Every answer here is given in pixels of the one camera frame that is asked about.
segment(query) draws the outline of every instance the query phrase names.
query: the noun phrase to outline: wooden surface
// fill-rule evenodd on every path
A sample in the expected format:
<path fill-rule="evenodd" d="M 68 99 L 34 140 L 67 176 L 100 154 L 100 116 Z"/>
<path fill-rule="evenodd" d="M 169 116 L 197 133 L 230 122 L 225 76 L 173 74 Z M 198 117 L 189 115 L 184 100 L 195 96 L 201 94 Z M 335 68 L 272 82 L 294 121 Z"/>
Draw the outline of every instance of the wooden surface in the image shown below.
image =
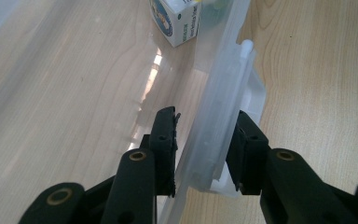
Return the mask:
<path fill-rule="evenodd" d="M 206 76 L 195 40 L 172 49 L 147 1 L 23 0 L 0 30 L 0 223 L 45 188 L 113 175 L 159 108 L 186 136 Z M 253 0 L 251 38 L 268 99 L 261 129 L 320 177 L 358 184 L 358 0 Z M 178 139 L 183 148 L 186 139 Z M 182 223 L 264 223 L 258 197 L 188 193 Z"/>

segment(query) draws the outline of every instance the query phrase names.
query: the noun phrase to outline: white cardboard box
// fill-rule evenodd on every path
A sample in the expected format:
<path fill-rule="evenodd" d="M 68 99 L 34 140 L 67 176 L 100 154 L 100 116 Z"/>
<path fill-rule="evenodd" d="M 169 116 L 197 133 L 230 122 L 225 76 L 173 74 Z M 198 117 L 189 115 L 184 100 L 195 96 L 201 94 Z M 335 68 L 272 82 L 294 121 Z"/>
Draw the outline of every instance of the white cardboard box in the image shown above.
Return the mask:
<path fill-rule="evenodd" d="M 152 18 L 173 47 L 197 35 L 200 2 L 193 0 L 149 0 Z"/>

